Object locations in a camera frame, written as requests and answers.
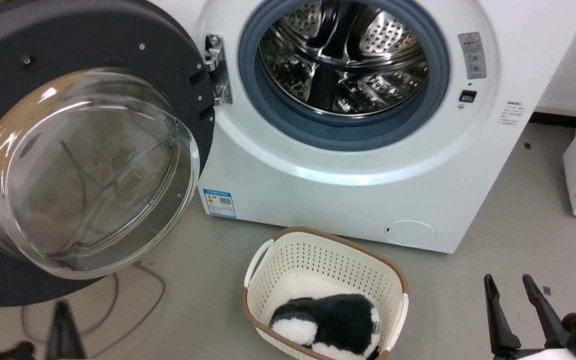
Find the plush toy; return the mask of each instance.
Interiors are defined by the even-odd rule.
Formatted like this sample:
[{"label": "plush toy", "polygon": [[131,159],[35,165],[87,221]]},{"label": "plush toy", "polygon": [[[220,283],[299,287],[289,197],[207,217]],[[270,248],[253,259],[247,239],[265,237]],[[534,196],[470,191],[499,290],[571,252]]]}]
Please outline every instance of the plush toy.
[{"label": "plush toy", "polygon": [[362,294],[295,298],[274,311],[270,328],[336,360],[370,360],[378,355],[379,314]]}]

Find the stainless steel drum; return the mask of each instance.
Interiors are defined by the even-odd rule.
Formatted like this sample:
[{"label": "stainless steel drum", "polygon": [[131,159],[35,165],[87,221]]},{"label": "stainless steel drum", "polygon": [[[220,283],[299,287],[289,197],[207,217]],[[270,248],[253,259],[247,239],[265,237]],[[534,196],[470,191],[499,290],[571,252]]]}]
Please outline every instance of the stainless steel drum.
[{"label": "stainless steel drum", "polygon": [[358,2],[323,1],[291,10],[263,35],[259,52],[272,80],[293,100],[350,118],[397,107],[429,73],[406,25]]},{"label": "stainless steel drum", "polygon": [[0,248],[61,278],[131,264],[178,221],[199,152],[167,99],[111,68],[59,77],[0,120]]}]

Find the gray rubber seal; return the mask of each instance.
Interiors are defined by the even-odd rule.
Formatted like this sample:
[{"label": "gray rubber seal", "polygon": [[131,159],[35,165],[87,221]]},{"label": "gray rubber seal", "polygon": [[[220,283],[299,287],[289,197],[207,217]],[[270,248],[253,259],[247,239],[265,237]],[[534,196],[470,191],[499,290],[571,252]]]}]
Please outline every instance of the gray rubber seal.
[{"label": "gray rubber seal", "polygon": [[263,34],[308,0],[267,0],[250,16],[239,41],[239,74],[248,98],[269,123],[297,141],[336,151],[365,151],[400,141],[425,124],[441,104],[450,80],[450,57],[434,19],[413,0],[359,0],[405,23],[425,53],[430,73],[414,95],[394,109],[348,121],[299,104],[273,82],[258,47]]}]

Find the black baseboard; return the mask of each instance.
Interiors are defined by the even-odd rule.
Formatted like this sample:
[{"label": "black baseboard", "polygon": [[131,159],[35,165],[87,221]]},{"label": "black baseboard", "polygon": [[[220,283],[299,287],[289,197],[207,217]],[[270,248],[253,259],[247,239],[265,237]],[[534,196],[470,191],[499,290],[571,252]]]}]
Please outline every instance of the black baseboard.
[{"label": "black baseboard", "polygon": [[563,126],[565,128],[576,128],[576,116],[548,114],[546,112],[533,112],[529,123]]}]

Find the open washing machine door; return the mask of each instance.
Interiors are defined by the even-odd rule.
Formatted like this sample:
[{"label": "open washing machine door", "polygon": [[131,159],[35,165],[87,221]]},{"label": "open washing machine door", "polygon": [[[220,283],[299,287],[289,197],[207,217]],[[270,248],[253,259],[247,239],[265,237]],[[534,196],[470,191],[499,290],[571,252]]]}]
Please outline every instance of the open washing machine door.
[{"label": "open washing machine door", "polygon": [[0,306],[64,296],[164,239],[208,157],[214,91],[145,0],[0,2]]}]

